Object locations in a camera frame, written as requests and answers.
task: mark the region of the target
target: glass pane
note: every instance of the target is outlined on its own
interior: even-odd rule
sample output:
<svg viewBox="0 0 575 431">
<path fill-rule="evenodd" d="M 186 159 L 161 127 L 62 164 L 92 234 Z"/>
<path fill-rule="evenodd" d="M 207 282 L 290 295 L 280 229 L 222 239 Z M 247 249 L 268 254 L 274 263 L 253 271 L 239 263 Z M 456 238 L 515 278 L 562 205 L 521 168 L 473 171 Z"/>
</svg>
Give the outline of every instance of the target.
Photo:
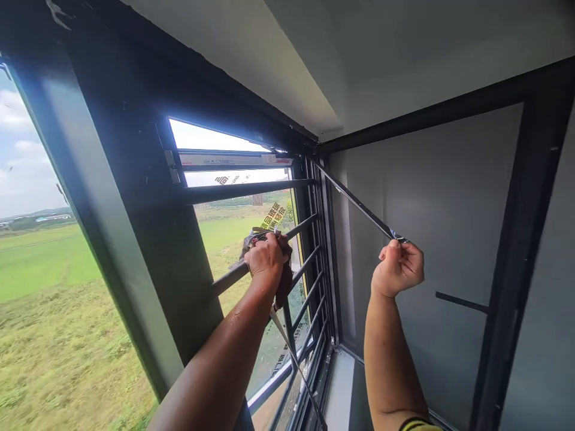
<svg viewBox="0 0 575 431">
<path fill-rule="evenodd" d="M 143 429 L 156 398 L 26 107 L 0 73 L 0 429 Z"/>
<path fill-rule="evenodd" d="M 193 150 L 226 150 L 226 151 L 267 151 L 261 145 L 252 144 L 245 139 L 225 133 L 204 129 L 178 120 L 170 119 L 170 126 L 178 148 Z"/>
<path fill-rule="evenodd" d="M 262 226 L 272 218 L 275 221 L 279 220 L 277 225 L 282 232 L 295 227 L 292 194 L 289 189 L 198 204 L 193 207 L 214 280 L 229 272 L 237 264 L 243 240 L 253 227 Z M 280 213 L 283 213 L 283 218 L 277 219 Z M 298 240 L 292 238 L 290 245 L 294 249 L 292 264 L 299 268 Z M 246 292 L 250 280 L 248 274 L 220 295 L 224 315 L 227 315 Z"/>
<path fill-rule="evenodd" d="M 309 376 L 308 369 L 312 357 L 313 352 L 310 354 L 308 358 L 309 360 L 304 360 L 299 366 L 300 369 L 303 371 L 303 374 L 306 376 L 306 378 L 308 378 L 307 376 Z M 276 429 L 278 430 L 288 429 L 289 421 L 299 407 L 298 406 L 299 397 L 301 396 L 302 393 L 306 391 L 305 383 L 301 378 L 301 374 L 299 372 L 296 373 L 297 374 L 295 376 L 295 381 L 293 382 L 293 385 L 289 391 L 289 395 L 287 396 L 286 403 L 282 410 L 282 415 L 280 416 L 280 421 L 277 424 Z"/>
<path fill-rule="evenodd" d="M 288 169 L 247 169 L 243 171 L 185 172 L 188 187 L 216 186 L 221 184 L 269 183 L 287 181 Z"/>
<path fill-rule="evenodd" d="M 271 423 L 276 415 L 277 408 L 282 401 L 282 396 L 288 387 L 289 377 L 284 380 L 278 389 L 262 404 L 252 415 L 254 431 L 269 431 Z"/>
<path fill-rule="evenodd" d="M 285 326 L 283 313 L 277 314 L 282 326 Z M 271 321 L 265 327 L 262 344 L 259 346 L 258 358 L 254 365 L 246 397 L 253 396 L 281 367 L 290 361 L 289 350 L 276 325 Z"/>
</svg>

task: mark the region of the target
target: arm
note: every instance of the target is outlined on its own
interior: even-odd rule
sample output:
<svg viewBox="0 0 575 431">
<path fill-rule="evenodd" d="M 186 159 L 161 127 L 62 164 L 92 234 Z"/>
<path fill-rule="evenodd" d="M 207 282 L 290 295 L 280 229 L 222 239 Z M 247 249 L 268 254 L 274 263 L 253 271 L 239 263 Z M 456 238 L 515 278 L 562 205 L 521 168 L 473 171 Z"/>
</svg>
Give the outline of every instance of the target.
<svg viewBox="0 0 575 431">
<path fill-rule="evenodd" d="M 244 256 L 252 273 L 246 294 L 178 377 L 149 430 L 233 428 L 287 260 L 276 237 L 266 237 Z"/>
<path fill-rule="evenodd" d="M 407 419 L 428 420 L 428 408 L 401 327 L 395 296 L 423 281 L 423 253 L 389 242 L 371 280 L 365 322 L 365 379 L 376 431 L 398 430 Z"/>
</svg>

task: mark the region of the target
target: wrist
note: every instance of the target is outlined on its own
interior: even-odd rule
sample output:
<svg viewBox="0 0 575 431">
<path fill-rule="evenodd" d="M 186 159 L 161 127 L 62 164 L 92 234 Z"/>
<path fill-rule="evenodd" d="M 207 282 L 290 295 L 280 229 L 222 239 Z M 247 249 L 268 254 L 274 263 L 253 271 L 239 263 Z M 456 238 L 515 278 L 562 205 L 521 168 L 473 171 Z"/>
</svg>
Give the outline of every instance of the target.
<svg viewBox="0 0 575 431">
<path fill-rule="evenodd" d="M 371 295 L 381 296 L 387 299 L 391 299 L 395 301 L 395 297 L 397 296 L 398 292 L 392 289 L 389 286 L 384 286 L 380 284 L 371 284 Z"/>
<path fill-rule="evenodd" d="M 281 266 L 272 265 L 262 271 L 253 274 L 252 279 L 260 280 L 263 283 L 279 283 L 280 277 L 282 276 L 282 269 L 283 268 Z"/>
</svg>

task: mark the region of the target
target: person's left hand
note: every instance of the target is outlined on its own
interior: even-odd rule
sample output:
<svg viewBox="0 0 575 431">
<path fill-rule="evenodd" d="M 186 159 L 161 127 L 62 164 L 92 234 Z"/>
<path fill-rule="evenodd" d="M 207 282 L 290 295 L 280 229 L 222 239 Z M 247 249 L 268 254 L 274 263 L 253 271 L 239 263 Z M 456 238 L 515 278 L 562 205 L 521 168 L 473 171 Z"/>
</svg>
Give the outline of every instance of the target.
<svg viewBox="0 0 575 431">
<path fill-rule="evenodd" d="M 278 280 L 282 267 L 288 261 L 273 233 L 266 233 L 266 241 L 258 241 L 244 256 L 252 277 L 270 277 Z"/>
</svg>

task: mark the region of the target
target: distant building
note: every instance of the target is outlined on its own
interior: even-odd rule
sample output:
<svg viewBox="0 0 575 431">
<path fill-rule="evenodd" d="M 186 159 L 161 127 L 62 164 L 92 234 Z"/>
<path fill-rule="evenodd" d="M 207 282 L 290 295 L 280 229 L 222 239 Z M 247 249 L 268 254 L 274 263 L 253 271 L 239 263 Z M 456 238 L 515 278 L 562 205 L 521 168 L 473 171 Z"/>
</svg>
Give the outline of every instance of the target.
<svg viewBox="0 0 575 431">
<path fill-rule="evenodd" d="M 39 221 L 64 220 L 66 218 L 72 218 L 72 216 L 70 214 L 48 215 L 46 217 L 38 217 L 35 221 L 38 223 Z"/>
<path fill-rule="evenodd" d="M 261 193 L 253 195 L 253 204 L 261 207 L 264 204 L 264 195 Z"/>
</svg>

